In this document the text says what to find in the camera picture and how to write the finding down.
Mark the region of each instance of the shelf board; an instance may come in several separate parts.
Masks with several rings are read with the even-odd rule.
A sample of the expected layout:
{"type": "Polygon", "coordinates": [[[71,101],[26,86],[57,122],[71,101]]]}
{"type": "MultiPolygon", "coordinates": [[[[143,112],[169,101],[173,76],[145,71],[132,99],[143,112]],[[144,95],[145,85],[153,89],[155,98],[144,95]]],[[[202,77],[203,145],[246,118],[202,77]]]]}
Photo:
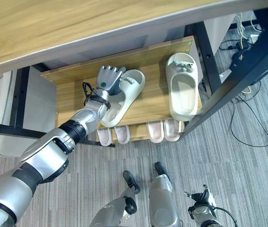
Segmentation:
{"type": "MultiPolygon", "coordinates": [[[[169,93],[165,76],[165,63],[138,68],[146,78],[141,94],[135,99],[118,125],[131,125],[171,118],[169,93]]],[[[96,78],[85,79],[95,87],[96,78]]],[[[56,89],[56,126],[66,122],[83,106],[82,82],[74,81],[58,85],[56,89]]],[[[201,108],[198,97],[198,108],[201,108]]]]}
{"type": "Polygon", "coordinates": [[[96,77],[101,65],[113,65],[121,68],[137,69],[147,65],[166,62],[177,52],[190,54],[194,37],[187,36],[139,49],[121,52],[90,61],[60,67],[41,73],[41,76],[56,85],[96,77]]]}
{"type": "Polygon", "coordinates": [[[57,85],[56,126],[66,122],[83,107],[85,97],[82,82],[88,82],[95,87],[101,65],[125,66],[128,70],[138,69],[145,75],[145,86],[141,94],[118,125],[141,124],[171,118],[165,75],[166,61],[177,52],[190,54],[193,39],[192,36],[188,36],[43,72],[43,77],[57,85]]]}

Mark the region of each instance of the gray carpet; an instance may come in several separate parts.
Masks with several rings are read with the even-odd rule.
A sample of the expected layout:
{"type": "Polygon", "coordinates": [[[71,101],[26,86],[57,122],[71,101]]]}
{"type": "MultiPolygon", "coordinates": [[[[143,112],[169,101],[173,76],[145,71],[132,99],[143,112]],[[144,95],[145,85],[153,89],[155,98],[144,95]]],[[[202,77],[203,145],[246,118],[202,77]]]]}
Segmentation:
{"type": "MultiPolygon", "coordinates": [[[[238,38],[230,31],[226,39],[238,38]]],[[[218,51],[218,68],[230,63],[232,51],[218,51]]],[[[268,130],[268,76],[259,94],[249,101],[268,130]]],[[[268,137],[245,104],[236,104],[234,131],[247,143],[264,145],[268,137]]],[[[178,142],[153,144],[130,142],[116,148],[78,145],[70,154],[68,169],[54,182],[40,185],[20,220],[19,227],[89,226],[97,211],[126,188],[122,171],[130,170],[141,187],[138,212],[124,226],[149,224],[148,190],[155,177],[153,164],[161,161],[174,187],[173,198],[185,226],[196,226],[187,209],[193,201],[183,191],[201,192],[207,183],[217,205],[229,210],[240,227],[268,227],[268,147],[240,144],[230,132],[232,105],[229,103],[178,142]]],[[[14,158],[0,158],[0,174],[15,167],[14,158]]],[[[218,211],[225,226],[233,223],[218,211]]]]}

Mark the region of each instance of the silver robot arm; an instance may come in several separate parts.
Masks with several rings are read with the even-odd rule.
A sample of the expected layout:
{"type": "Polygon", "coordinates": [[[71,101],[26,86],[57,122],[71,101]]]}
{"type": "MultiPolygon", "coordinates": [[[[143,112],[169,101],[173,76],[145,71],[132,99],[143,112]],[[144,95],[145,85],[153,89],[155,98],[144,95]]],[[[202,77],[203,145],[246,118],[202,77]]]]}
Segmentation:
{"type": "Polygon", "coordinates": [[[223,227],[216,218],[214,207],[216,207],[213,194],[208,186],[204,184],[205,190],[203,193],[191,194],[185,192],[188,197],[191,197],[196,203],[189,207],[188,211],[192,219],[195,220],[199,227],[223,227]]]}
{"type": "Polygon", "coordinates": [[[97,89],[88,95],[85,107],[28,147],[18,168],[0,175],[0,227],[14,226],[30,204],[36,187],[53,181],[67,168],[67,155],[81,138],[96,130],[110,107],[108,96],[120,91],[119,79],[124,72],[124,67],[118,70],[102,66],[97,89]]]}

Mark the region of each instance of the slipper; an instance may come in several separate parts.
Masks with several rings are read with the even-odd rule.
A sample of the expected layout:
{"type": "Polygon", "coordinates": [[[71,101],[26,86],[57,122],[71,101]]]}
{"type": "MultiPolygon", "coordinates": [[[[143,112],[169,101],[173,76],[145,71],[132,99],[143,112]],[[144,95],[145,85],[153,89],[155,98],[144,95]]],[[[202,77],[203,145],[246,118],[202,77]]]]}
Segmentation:
{"type": "Polygon", "coordinates": [[[126,144],[130,141],[130,129],[128,125],[114,127],[117,141],[120,144],[126,144]]]}
{"type": "Polygon", "coordinates": [[[97,134],[102,146],[107,147],[112,143],[112,131],[110,128],[97,129],[97,134]]]}
{"type": "Polygon", "coordinates": [[[147,131],[151,142],[160,143],[163,140],[163,121],[147,122],[147,131]]]}
{"type": "Polygon", "coordinates": [[[190,121],[198,108],[198,73],[194,59],[186,53],[172,55],[166,65],[170,114],[178,121],[190,121]]]}
{"type": "Polygon", "coordinates": [[[166,119],[163,122],[164,138],[167,141],[175,142],[180,138],[181,122],[175,119],[166,119]]]}
{"type": "Polygon", "coordinates": [[[105,127],[114,127],[123,118],[132,102],[142,91],[145,84],[144,74],[139,70],[126,71],[120,79],[121,92],[115,96],[109,96],[111,108],[107,110],[100,123],[105,127]]]}

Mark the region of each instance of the black cable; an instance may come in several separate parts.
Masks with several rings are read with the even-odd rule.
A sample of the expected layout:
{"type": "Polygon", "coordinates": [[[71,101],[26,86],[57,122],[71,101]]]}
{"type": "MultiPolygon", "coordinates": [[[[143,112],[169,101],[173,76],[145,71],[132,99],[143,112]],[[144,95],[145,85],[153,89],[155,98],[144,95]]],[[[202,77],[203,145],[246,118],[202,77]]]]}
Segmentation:
{"type": "MultiPolygon", "coordinates": [[[[221,44],[223,43],[226,43],[226,42],[229,42],[229,41],[240,41],[240,39],[229,39],[229,40],[226,40],[226,41],[223,41],[221,44]]],[[[219,45],[219,50],[222,50],[222,51],[229,51],[229,50],[233,50],[233,49],[237,49],[237,47],[233,47],[233,46],[228,46],[228,48],[224,49],[224,48],[221,48],[221,44],[219,45]]]]}
{"type": "Polygon", "coordinates": [[[226,212],[232,218],[232,220],[233,220],[233,222],[235,224],[235,227],[238,227],[236,219],[233,217],[233,215],[229,211],[227,211],[226,209],[223,209],[223,208],[220,208],[220,207],[211,206],[211,205],[208,205],[208,207],[211,207],[214,210],[217,209],[217,210],[222,210],[223,212],[226,212]]]}
{"type": "Polygon", "coordinates": [[[85,93],[86,99],[83,102],[83,105],[85,106],[87,101],[91,98],[92,93],[94,93],[95,95],[97,95],[94,91],[94,89],[92,88],[91,84],[87,83],[87,82],[83,82],[82,83],[82,88],[83,88],[83,92],[85,93]]]}
{"type": "MultiPolygon", "coordinates": [[[[255,112],[253,111],[253,109],[251,108],[251,106],[245,101],[243,100],[240,96],[238,96],[238,98],[241,100],[241,102],[244,102],[248,107],[249,109],[252,111],[252,113],[254,114],[254,116],[256,117],[257,121],[259,122],[259,124],[261,125],[262,129],[265,131],[265,133],[268,135],[268,132],[267,130],[264,128],[264,126],[262,125],[262,123],[260,122],[259,118],[256,116],[255,112]]],[[[258,145],[251,145],[251,144],[247,144],[243,141],[241,141],[234,133],[233,131],[233,128],[232,128],[232,123],[233,123],[233,119],[234,119],[234,115],[235,115],[235,104],[233,102],[233,100],[230,101],[232,104],[233,104],[233,114],[232,114],[232,117],[231,117],[231,125],[230,125],[230,128],[231,128],[231,133],[232,135],[235,137],[235,139],[237,139],[240,143],[243,143],[247,146],[250,146],[250,147],[254,147],[254,148],[264,148],[264,147],[268,147],[268,144],[267,145],[261,145],[261,146],[258,146],[258,145]]]]}
{"type": "MultiPolygon", "coordinates": [[[[229,42],[229,41],[240,41],[240,39],[229,39],[229,40],[223,41],[221,44],[226,43],[226,42],[229,42]]],[[[221,44],[219,45],[219,50],[222,50],[222,51],[232,50],[232,49],[229,49],[230,46],[227,49],[221,48],[220,47],[221,44]]]]}
{"type": "MultiPolygon", "coordinates": [[[[257,94],[258,94],[258,92],[260,91],[260,89],[261,89],[261,81],[258,81],[259,82],[259,88],[258,88],[258,90],[256,91],[256,93],[251,97],[251,98],[249,98],[249,99],[244,99],[244,98],[242,98],[239,94],[237,95],[237,96],[239,96],[241,99],[243,99],[244,101],[246,101],[246,102],[248,102],[248,101],[250,101],[250,100],[252,100],[257,94]]],[[[235,97],[235,99],[240,103],[240,102],[242,102],[241,100],[239,100],[237,97],[235,97]]]]}

